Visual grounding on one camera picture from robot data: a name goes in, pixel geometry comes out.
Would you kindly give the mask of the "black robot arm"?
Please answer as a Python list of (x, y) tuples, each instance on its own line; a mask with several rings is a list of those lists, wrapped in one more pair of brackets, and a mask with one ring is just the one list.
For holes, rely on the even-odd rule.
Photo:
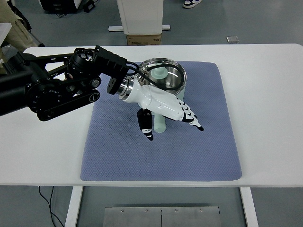
[(41, 121), (96, 102), (101, 74), (111, 77), (108, 93), (115, 94), (125, 77), (139, 70), (135, 63), (100, 46), (40, 57), (18, 52), (3, 67), (0, 114), (28, 107)]

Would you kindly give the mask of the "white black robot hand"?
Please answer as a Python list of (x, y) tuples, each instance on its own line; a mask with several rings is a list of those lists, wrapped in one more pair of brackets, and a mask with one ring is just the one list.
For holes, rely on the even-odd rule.
[(174, 121), (186, 122), (204, 128), (190, 107), (174, 94), (150, 85), (141, 85), (137, 78), (126, 77), (117, 91), (119, 99), (127, 103), (137, 103), (141, 108), (137, 112), (140, 131), (152, 141), (152, 114), (159, 114)]

